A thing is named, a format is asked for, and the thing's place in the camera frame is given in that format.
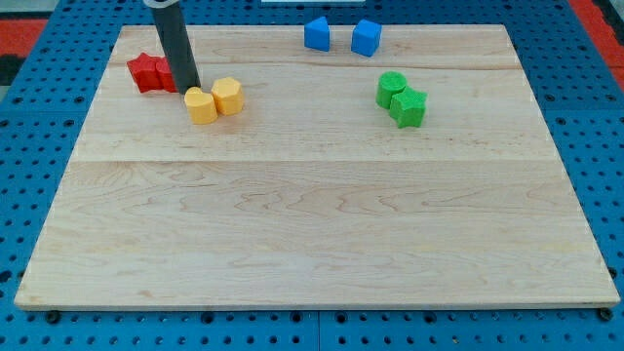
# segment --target blue block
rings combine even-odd
[[[362,19],[353,29],[351,51],[371,57],[379,47],[381,24]]]
[[[314,19],[303,26],[303,45],[325,52],[330,50],[330,26],[326,17]]]

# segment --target black cylindrical rod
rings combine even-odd
[[[152,11],[177,91],[184,94],[189,88],[201,87],[178,0],[143,0],[143,2]]]

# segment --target yellow block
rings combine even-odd
[[[245,104],[243,87],[232,77],[217,79],[211,89],[216,110],[226,116],[241,112]]]
[[[189,88],[184,94],[184,103],[193,124],[209,124],[216,121],[215,100],[210,94],[197,87]]]

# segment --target green cylinder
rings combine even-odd
[[[408,85],[406,77],[394,71],[385,72],[379,77],[377,85],[377,104],[385,109],[390,108],[392,96],[403,91]]]

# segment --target green cube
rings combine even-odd
[[[397,127],[420,127],[425,116],[427,93],[406,87],[401,93],[392,96],[390,117],[397,121]]]

